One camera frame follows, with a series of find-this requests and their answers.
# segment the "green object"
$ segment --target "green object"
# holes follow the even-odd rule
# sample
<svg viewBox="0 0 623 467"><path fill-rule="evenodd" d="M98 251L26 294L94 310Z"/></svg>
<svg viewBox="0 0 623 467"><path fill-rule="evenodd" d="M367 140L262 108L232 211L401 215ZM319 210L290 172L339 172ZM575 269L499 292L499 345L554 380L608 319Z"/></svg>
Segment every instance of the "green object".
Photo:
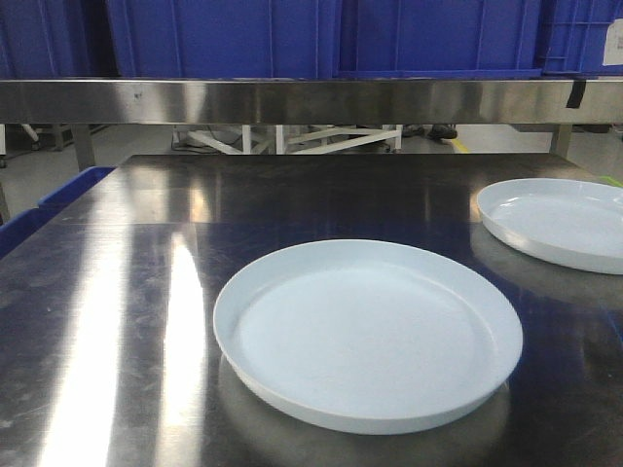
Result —
<svg viewBox="0 0 623 467"><path fill-rule="evenodd" d="M617 179L612 178L612 177L608 177L607 175L603 175L602 177L600 177L602 180L604 180L608 185L612 185L614 187L621 187L623 188L623 183L619 182Z"/></svg>

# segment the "white tray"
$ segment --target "white tray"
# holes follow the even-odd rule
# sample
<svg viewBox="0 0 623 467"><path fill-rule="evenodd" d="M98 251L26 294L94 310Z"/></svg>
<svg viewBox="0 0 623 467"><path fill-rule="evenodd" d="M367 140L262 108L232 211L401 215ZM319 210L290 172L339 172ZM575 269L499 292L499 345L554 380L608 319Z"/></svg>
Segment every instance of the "white tray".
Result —
<svg viewBox="0 0 623 467"><path fill-rule="evenodd" d="M305 243L251 263L221 291L214 332L264 401L362 434L419 431L473 411L522 348L514 309L483 277L372 240Z"/></svg>
<svg viewBox="0 0 623 467"><path fill-rule="evenodd" d="M499 182L477 197L504 243L570 268L623 274L623 190L550 178Z"/></svg>

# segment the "steel tabletop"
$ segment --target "steel tabletop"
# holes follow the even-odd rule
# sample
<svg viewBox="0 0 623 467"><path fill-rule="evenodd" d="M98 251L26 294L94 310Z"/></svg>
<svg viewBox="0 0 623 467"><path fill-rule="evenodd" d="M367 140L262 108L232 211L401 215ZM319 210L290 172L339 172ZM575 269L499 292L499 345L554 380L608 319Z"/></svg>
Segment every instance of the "steel tabletop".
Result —
<svg viewBox="0 0 623 467"><path fill-rule="evenodd" d="M0 465L623 464L623 277L488 234L476 194L522 177L596 180L546 154L129 158L0 261ZM222 286L276 249L351 237L445 255L506 295L525 347L489 402L371 437L242 385L212 333Z"/></svg>

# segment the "stainless steel rail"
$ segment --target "stainless steel rail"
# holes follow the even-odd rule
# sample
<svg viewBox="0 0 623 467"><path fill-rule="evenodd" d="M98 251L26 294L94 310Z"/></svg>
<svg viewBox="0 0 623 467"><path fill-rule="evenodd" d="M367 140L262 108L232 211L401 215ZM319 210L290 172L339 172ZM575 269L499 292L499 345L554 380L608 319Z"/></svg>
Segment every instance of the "stainless steel rail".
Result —
<svg viewBox="0 0 623 467"><path fill-rule="evenodd" d="M623 77L595 80L0 82L0 122L68 124L599 124Z"/></svg>

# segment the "blue bin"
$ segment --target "blue bin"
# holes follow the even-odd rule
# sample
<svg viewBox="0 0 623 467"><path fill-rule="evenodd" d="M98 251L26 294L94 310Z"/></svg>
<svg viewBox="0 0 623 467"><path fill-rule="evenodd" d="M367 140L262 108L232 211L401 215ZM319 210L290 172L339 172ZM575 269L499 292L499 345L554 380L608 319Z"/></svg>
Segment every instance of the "blue bin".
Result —
<svg viewBox="0 0 623 467"><path fill-rule="evenodd" d="M115 75L104 0L0 0L0 79Z"/></svg>
<svg viewBox="0 0 623 467"><path fill-rule="evenodd" d="M621 0L542 0L536 64L548 75L623 74L623 36L606 40L617 19L623 19ZM618 50L614 60L605 54L606 42Z"/></svg>
<svg viewBox="0 0 623 467"><path fill-rule="evenodd" d="M524 78L540 0L344 0L348 78Z"/></svg>
<svg viewBox="0 0 623 467"><path fill-rule="evenodd" d="M60 188L39 199L37 204L41 209L58 212L78 199L114 169L115 167L91 167L83 170Z"/></svg>
<svg viewBox="0 0 623 467"><path fill-rule="evenodd" d="M28 209L0 226L0 258L4 258L55 215L55 211Z"/></svg>
<svg viewBox="0 0 623 467"><path fill-rule="evenodd" d="M341 0L107 0L125 77L331 78Z"/></svg>

